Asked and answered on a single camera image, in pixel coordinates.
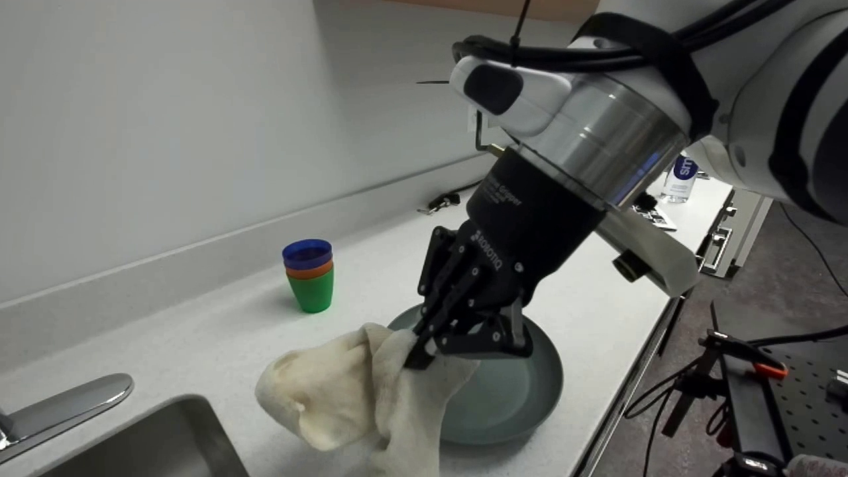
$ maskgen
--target white countertop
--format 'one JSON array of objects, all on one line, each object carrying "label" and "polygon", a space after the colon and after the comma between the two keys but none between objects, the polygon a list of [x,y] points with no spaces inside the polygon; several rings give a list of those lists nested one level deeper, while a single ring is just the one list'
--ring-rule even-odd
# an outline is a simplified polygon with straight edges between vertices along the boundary
[{"label": "white countertop", "polygon": [[[679,225],[672,237],[694,248],[727,193],[720,184],[699,184],[687,206],[666,206]],[[301,316],[280,268],[268,268],[3,374],[0,409],[5,411],[104,374],[131,374],[136,392],[108,413],[7,462],[0,477],[54,467],[184,396],[202,396],[213,402],[248,475],[340,475],[335,462],[341,456],[309,450],[264,417],[254,402],[254,382],[274,357],[288,350],[321,344],[369,320],[389,324],[418,305],[415,282],[429,231],[457,227],[460,221],[463,209],[454,206],[429,218],[396,218],[337,238],[337,299],[329,313]],[[523,447],[442,454],[442,475],[560,477],[574,467],[667,303],[650,282],[623,282],[612,268],[614,256],[612,246],[590,237],[563,271],[537,287],[528,307],[528,316],[556,341],[565,365],[565,392],[548,422]]]}]

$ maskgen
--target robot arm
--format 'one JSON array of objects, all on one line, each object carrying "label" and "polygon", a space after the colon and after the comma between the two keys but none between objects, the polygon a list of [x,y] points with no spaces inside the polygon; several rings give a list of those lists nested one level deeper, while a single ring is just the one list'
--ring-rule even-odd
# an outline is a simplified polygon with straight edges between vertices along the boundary
[{"label": "robot arm", "polygon": [[736,189],[848,222],[848,0],[608,0],[570,50],[457,46],[451,85],[515,144],[435,231],[407,369],[528,354],[519,307],[692,140]]}]

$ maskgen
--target stainless steel sink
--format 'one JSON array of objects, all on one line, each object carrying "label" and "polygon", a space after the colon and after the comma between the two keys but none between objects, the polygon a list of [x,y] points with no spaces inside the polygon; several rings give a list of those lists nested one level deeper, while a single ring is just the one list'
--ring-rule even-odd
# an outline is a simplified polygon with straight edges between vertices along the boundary
[{"label": "stainless steel sink", "polygon": [[184,397],[46,477],[246,477],[213,405]]}]

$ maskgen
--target towel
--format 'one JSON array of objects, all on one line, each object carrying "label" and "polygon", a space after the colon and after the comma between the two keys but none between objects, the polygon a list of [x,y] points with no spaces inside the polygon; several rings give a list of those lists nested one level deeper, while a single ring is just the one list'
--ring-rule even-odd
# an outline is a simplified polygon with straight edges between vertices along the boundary
[{"label": "towel", "polygon": [[369,324],[321,348],[295,350],[258,382],[260,405],[315,450],[366,442],[352,475],[439,475],[439,430],[475,360],[439,354],[402,369],[413,332]]}]

